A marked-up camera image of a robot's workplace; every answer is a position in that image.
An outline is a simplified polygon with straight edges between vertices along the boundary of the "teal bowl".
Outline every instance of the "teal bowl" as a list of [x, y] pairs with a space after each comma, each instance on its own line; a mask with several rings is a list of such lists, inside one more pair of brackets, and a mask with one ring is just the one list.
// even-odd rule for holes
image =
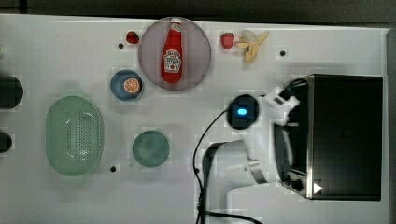
[[169, 142], [157, 131], [146, 131], [134, 140], [132, 152], [134, 159], [146, 167], [157, 167], [163, 164], [169, 156]]

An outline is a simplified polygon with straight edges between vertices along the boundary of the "pink plate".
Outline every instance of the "pink plate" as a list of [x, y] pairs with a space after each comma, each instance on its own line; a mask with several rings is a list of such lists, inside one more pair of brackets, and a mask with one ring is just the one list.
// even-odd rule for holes
[[211, 50], [205, 32], [195, 22], [181, 19], [183, 75], [177, 83], [167, 83], [161, 77], [163, 45], [168, 35], [171, 17], [152, 24], [144, 33], [139, 46], [139, 62], [146, 77], [169, 91], [182, 91], [204, 80], [210, 65]]

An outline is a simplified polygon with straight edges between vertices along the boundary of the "blue light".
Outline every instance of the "blue light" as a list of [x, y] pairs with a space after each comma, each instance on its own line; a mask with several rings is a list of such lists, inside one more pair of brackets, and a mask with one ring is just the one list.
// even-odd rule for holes
[[238, 115], [240, 116], [244, 116], [248, 113], [248, 111], [244, 108], [239, 108], [238, 111], [236, 111], [238, 113]]

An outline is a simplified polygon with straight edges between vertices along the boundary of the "colander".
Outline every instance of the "colander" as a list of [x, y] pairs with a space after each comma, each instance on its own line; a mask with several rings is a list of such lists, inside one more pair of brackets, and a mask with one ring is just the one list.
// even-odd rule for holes
[[103, 151], [103, 118], [79, 96], [66, 96], [49, 109], [46, 118], [46, 154], [50, 166], [62, 175], [89, 172]]

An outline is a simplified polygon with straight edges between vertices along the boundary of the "white table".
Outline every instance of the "white table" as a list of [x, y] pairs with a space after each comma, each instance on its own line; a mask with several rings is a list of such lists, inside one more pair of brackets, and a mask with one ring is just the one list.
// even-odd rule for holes
[[[199, 86], [182, 94], [149, 83], [137, 47], [126, 45], [129, 30], [140, 36], [150, 20], [0, 15], [0, 69], [25, 89], [22, 103], [1, 111], [0, 130], [12, 149], [0, 155], [0, 223], [194, 223], [196, 193], [191, 154], [201, 133], [232, 97], [267, 92], [275, 85], [313, 73], [375, 75], [386, 81], [386, 29], [197, 22], [212, 45], [212, 64]], [[224, 52], [219, 36], [270, 31], [253, 64], [237, 49]], [[118, 49], [123, 42], [126, 48]], [[279, 52], [286, 51], [285, 57]], [[122, 103], [109, 81], [123, 68], [146, 83], [139, 101]], [[105, 117], [106, 145], [92, 172], [70, 178], [50, 168], [45, 156], [45, 117], [66, 90], [83, 90]], [[282, 187], [238, 189], [230, 208], [262, 217], [264, 223], [388, 223], [388, 117], [384, 100], [381, 202], [306, 201]], [[146, 129], [171, 139], [171, 156], [155, 170], [130, 167], [131, 145]], [[213, 142], [236, 140], [224, 119], [209, 132], [200, 156]], [[116, 173], [109, 172], [116, 166]]]

